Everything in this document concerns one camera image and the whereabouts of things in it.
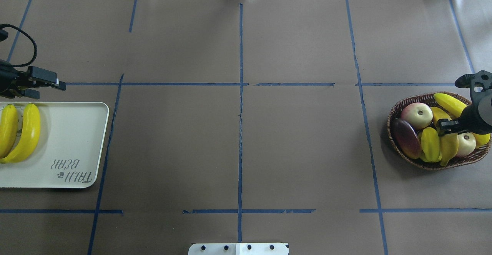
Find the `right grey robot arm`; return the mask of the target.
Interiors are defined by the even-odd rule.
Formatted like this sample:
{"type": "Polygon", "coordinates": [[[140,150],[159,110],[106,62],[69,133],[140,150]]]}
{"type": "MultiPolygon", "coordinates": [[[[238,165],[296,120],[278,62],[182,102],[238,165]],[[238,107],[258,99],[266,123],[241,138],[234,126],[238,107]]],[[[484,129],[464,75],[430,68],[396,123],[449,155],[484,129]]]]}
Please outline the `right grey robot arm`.
{"type": "Polygon", "coordinates": [[[437,127],[438,134],[452,133],[469,133],[485,135],[491,133],[492,125],[492,108],[491,92],[470,92],[470,105],[466,105],[453,96],[445,93],[434,94],[436,102],[447,110],[453,117],[453,120],[439,119],[437,127]]]}

